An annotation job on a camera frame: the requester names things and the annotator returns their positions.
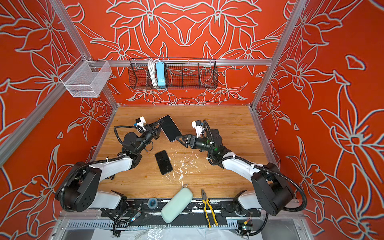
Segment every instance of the blue power strip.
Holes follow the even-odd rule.
[[[157,72],[157,84],[159,86],[165,86],[166,80],[164,77],[164,63],[156,63],[156,72]]]

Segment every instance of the plastic sheet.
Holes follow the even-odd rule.
[[[131,230],[121,232],[116,238],[112,231],[96,228],[91,240],[242,240],[230,230],[202,229],[202,228],[151,228],[147,230]],[[262,235],[249,237],[250,240],[262,240]]]

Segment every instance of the metal rail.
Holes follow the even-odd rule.
[[[209,60],[190,59],[190,60],[161,60],[164,63],[206,63]],[[147,63],[147,60],[134,60],[133,63]],[[91,67],[100,68],[104,65],[105,61],[88,61]],[[130,61],[108,61],[111,67],[129,67]],[[218,59],[216,60],[217,66],[269,66],[272,63],[271,58],[267,59]]]

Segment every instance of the wood grain surface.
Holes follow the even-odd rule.
[[[97,160],[115,157],[121,151],[113,126],[132,126],[135,119],[141,116],[144,116],[147,123],[152,123],[165,115],[171,116],[184,135],[196,135],[192,121],[206,120],[211,128],[219,130],[225,147],[251,162],[268,163],[247,106],[119,107]],[[120,138],[130,131],[132,129],[120,128]],[[141,152],[143,157],[136,168],[116,174],[114,180],[103,180],[99,190],[115,190],[128,198],[171,198],[183,184],[188,184],[194,197],[201,197],[201,189],[204,189],[208,197],[212,198],[234,197],[241,190],[253,189],[251,182],[240,175],[210,165],[206,152],[187,149],[177,141],[169,142],[163,132],[153,143],[152,151]],[[155,153],[162,150],[167,151],[174,169],[166,175],[160,174],[155,159]]]

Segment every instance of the red wall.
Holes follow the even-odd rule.
[[[63,0],[96,60],[271,58],[294,4],[292,0],[110,2]],[[216,90],[161,91],[133,90],[127,68],[121,67],[114,68],[116,77],[108,86],[122,105],[248,104],[265,70],[266,66],[219,68]]]
[[[0,144],[80,54],[47,1],[0,3]]]
[[[382,239],[382,1],[310,0],[257,107],[316,239]]]
[[[45,0],[0,3],[0,144],[79,57]],[[0,239],[48,239],[61,211],[55,190],[73,163],[91,159],[112,109],[66,92],[0,171]]]

